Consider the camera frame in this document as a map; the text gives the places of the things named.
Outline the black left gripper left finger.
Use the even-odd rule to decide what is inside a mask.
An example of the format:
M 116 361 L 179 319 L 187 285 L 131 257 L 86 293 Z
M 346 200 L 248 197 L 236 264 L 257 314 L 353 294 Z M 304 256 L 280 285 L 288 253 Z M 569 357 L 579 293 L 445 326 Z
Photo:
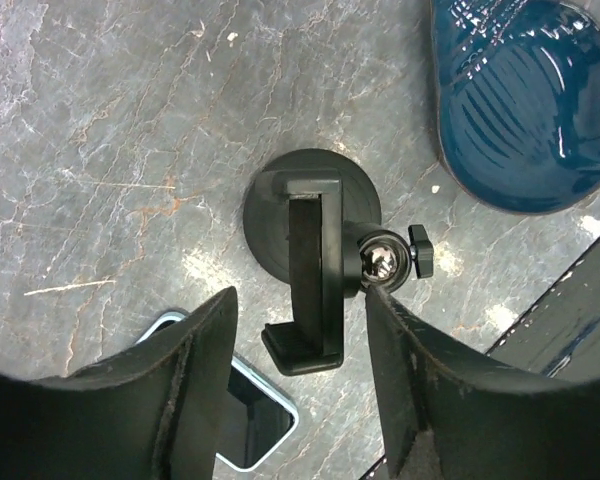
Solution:
M 0 479 L 209 479 L 238 320 L 228 287 L 69 377 L 0 373 Z

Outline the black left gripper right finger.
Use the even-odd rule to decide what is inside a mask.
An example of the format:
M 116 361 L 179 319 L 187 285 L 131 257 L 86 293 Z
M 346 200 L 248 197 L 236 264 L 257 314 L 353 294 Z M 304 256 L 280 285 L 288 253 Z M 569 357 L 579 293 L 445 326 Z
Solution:
M 499 362 L 379 288 L 365 305 L 390 478 L 600 479 L 600 378 Z

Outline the light blue phone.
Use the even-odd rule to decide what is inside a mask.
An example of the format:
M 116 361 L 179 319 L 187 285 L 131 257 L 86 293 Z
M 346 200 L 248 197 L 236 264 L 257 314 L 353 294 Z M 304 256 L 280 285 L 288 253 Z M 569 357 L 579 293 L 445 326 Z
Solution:
M 213 332 L 193 338 L 185 357 L 173 419 L 173 479 L 210 479 L 216 460 L 236 472 L 256 470 L 294 432 L 291 398 Z

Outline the black round phone stand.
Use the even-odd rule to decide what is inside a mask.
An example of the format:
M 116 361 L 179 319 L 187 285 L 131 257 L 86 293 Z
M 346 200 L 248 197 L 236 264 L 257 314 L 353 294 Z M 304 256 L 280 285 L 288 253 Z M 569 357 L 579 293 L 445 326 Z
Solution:
M 283 375 L 342 365 L 345 299 L 373 286 L 392 293 L 410 274 L 432 277 L 425 228 L 411 225 L 401 236 L 381 222 L 370 177 L 337 152 L 291 151 L 254 176 L 243 208 L 245 239 L 259 265 L 291 289 L 291 320 L 261 333 Z

